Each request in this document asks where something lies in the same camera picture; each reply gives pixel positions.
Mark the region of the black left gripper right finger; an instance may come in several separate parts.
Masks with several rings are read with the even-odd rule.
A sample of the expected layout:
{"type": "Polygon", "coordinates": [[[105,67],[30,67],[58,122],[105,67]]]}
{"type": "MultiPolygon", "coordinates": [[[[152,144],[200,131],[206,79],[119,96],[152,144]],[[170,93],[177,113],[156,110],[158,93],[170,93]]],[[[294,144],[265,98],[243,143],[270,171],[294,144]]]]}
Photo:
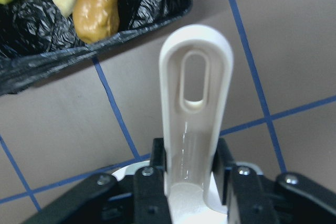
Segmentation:
{"type": "Polygon", "coordinates": [[[335,193],[294,172],[268,179],[219,139],[212,172],[228,223],[335,223],[335,193]]]}

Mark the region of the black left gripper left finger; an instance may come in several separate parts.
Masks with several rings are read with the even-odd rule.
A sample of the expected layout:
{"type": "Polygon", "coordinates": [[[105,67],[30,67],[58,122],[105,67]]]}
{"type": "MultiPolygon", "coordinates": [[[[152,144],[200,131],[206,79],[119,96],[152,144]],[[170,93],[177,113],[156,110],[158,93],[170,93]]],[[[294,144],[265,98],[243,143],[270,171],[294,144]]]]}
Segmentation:
{"type": "Polygon", "coordinates": [[[164,193],[164,141],[155,138],[150,163],[121,180],[96,173],[52,201],[25,223],[170,223],[164,193]]]}

